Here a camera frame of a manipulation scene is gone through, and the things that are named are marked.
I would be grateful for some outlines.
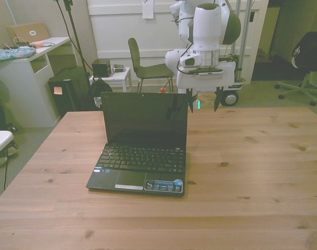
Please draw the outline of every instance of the floral cloth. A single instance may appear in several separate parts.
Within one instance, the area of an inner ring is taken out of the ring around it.
[[[0,50],[0,61],[29,58],[36,54],[35,48],[21,47],[17,49],[2,49]]]

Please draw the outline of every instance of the chair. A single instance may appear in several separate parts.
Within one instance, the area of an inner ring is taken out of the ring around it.
[[[148,67],[142,67],[140,65],[140,52],[138,50],[137,42],[134,38],[128,40],[128,46],[131,51],[131,57],[133,62],[133,68],[136,76],[140,79],[137,85],[137,92],[141,92],[142,83],[145,79],[162,79],[166,78],[168,80],[170,92],[173,92],[173,81],[172,77],[174,73],[165,65],[158,64]]]
[[[282,82],[275,85],[276,89],[282,86],[291,89],[290,91],[283,92],[278,98],[283,99],[287,94],[301,92],[312,100],[310,105],[315,106],[317,99],[312,96],[311,93],[317,94],[317,89],[308,89],[306,85],[310,80],[310,73],[317,71],[317,32],[308,32],[296,45],[292,56],[291,63],[293,66],[295,68],[305,69],[308,73],[299,87]]]

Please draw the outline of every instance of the touchpad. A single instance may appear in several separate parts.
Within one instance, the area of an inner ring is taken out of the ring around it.
[[[143,190],[145,177],[145,172],[120,171],[115,188]]]

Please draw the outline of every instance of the dark green chair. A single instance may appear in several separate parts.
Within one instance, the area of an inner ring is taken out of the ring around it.
[[[145,79],[161,79],[166,78],[170,86],[170,92],[173,92],[172,77],[174,73],[165,65],[158,64],[148,67],[142,67],[140,65],[140,52],[138,50],[137,42],[134,38],[129,38],[128,46],[131,51],[131,57],[133,62],[133,68],[136,76],[140,79],[137,85],[137,92],[141,92],[142,83]]]

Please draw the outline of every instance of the black laptop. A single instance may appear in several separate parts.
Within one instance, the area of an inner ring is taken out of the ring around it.
[[[185,194],[187,96],[102,92],[108,143],[93,190]]]

